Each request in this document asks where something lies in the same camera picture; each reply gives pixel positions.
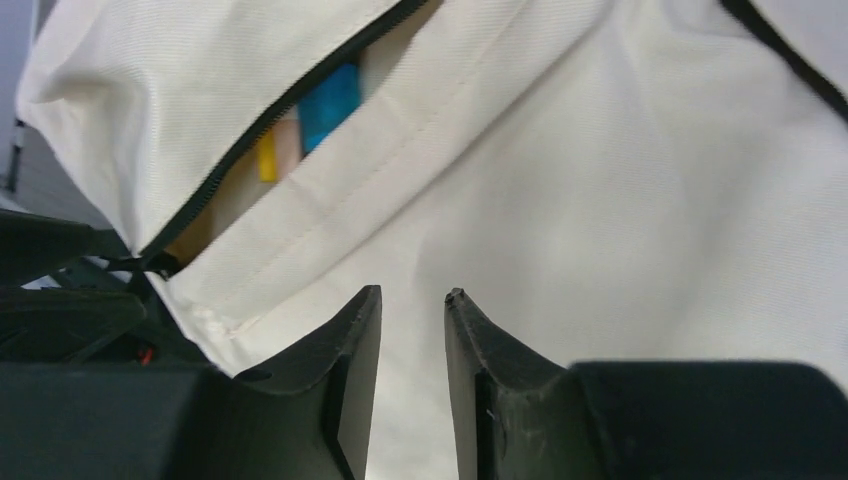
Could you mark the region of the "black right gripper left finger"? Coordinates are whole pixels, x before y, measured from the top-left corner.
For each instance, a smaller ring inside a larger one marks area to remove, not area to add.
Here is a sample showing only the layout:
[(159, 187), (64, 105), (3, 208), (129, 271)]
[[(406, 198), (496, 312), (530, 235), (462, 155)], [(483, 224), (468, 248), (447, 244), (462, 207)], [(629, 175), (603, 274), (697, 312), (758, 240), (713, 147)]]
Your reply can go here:
[(5, 479), (361, 479), (381, 290), (229, 377), (200, 363), (5, 364)]

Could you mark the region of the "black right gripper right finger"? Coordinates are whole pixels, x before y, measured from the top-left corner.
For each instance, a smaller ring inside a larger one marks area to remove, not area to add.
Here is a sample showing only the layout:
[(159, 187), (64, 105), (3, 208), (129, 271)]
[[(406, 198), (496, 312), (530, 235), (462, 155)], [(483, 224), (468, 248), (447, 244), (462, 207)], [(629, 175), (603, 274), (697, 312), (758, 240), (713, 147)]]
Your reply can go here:
[(463, 479), (843, 479), (847, 400), (816, 368), (766, 361), (563, 367), (461, 289), (445, 344)]

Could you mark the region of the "black blue highlighter marker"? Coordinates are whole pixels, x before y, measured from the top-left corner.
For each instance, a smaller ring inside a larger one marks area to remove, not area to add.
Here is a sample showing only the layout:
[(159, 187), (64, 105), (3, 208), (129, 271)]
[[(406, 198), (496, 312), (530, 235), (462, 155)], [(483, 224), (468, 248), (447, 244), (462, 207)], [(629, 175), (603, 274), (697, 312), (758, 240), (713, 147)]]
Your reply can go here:
[(361, 104), (359, 67), (345, 63), (298, 103), (302, 151), (311, 153)]

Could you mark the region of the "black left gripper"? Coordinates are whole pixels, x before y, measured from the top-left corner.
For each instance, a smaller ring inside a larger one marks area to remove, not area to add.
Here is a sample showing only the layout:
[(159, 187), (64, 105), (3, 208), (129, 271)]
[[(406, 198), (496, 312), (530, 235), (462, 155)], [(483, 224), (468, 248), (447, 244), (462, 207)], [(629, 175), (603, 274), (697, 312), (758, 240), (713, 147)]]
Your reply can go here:
[(1, 359), (203, 363), (110, 229), (1, 212)]

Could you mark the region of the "white pink pen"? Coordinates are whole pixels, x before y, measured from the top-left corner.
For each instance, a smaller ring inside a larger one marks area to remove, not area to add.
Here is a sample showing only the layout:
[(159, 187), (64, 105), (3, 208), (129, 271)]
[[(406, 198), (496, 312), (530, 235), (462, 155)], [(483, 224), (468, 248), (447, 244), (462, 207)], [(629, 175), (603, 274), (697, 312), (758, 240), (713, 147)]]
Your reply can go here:
[(277, 181), (291, 173), (303, 158), (301, 129), (296, 107), (290, 109), (272, 129)]

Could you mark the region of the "white yellow pen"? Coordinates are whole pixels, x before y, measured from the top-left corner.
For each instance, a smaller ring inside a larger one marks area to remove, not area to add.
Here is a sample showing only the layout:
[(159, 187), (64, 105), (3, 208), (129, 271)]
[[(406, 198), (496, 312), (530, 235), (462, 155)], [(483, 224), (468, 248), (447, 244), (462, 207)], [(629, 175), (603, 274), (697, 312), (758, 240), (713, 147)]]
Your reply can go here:
[(277, 181), (278, 172), (275, 146), (273, 131), (266, 132), (257, 143), (257, 168), (261, 182), (272, 183)]

